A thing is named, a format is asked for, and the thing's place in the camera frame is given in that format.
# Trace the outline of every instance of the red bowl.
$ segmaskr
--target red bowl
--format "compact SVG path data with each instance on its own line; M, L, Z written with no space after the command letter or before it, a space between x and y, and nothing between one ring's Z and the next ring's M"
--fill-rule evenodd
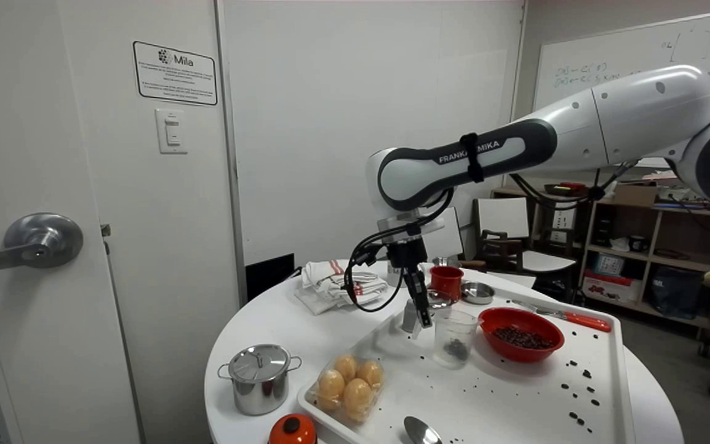
M516 308L498 307L490 308L478 315L481 329L487 342L501 354L512 361L521 363L535 363L546 360L555 350L563 346L565 341L563 333L555 324L544 319L538 314ZM515 326L527 332L537 332L541 337L553 343L550 348L522 348L511 345L493 334L496 329Z

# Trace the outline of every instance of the door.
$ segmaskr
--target door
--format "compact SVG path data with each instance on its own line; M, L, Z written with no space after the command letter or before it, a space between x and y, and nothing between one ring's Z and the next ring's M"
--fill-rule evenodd
M76 258L0 270L0 442L136 443L136 414L55 0L0 0L0 249L30 213Z

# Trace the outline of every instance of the floor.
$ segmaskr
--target floor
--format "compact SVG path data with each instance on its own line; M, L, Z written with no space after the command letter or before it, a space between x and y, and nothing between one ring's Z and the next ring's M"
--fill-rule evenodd
M687 444L710 443L710 359L698 341L621 316L623 341L656 377L679 416Z

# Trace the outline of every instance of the round white table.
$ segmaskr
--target round white table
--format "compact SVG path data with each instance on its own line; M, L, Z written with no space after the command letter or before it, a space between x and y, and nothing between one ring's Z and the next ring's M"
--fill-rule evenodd
M372 268L385 278L384 262L378 262ZM497 294L513 292L549 297L473 270L465 270L465 278L489 284ZM294 290L300 284L301 280L296 277L259 295L237 312L215 341L205 371L205 404L210 432L216 444L267 442L270 429L279 418L288 413L303 413L296 400L301 385L316 377L331 356L349 348L389 315L403 309L409 298L402 289L389 306L376 313L347 306L314 316L294 296ZM302 357L303 365L290 373L287 401L281 407L266 415L246 416L234 407L231 382L219 379L217 371L235 353L257 343L284 346L293 356ZM624 353L637 443L683 444L679 419L662 387L628 348L624 348ZM325 427L318 427L318 433L320 444L345 443Z

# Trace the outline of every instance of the white tray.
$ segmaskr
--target white tray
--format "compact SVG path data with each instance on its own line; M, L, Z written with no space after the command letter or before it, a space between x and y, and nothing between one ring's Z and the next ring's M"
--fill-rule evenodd
M298 402L352 444L409 442L405 416L425 421L445 443L634 443L619 321L592 310L509 292L499 292L488 306L459 303L455 307L473 315L496 306L517 307L506 298L595 316L610 323L612 332L547 317L561 329L566 343L543 362L529 364L502 361L478 328L470 360L464 368L452 371L437 365L432 357L434 328L422 331L417 340L408 339L398 313L351 349L354 355L379 359L385 369L385 386L365 424L348 427L309 402L305 395L316 380L299 391ZM577 366L567 366L570 360ZM591 379L582 375L584 370L590 371ZM586 423L578 425L570 411Z

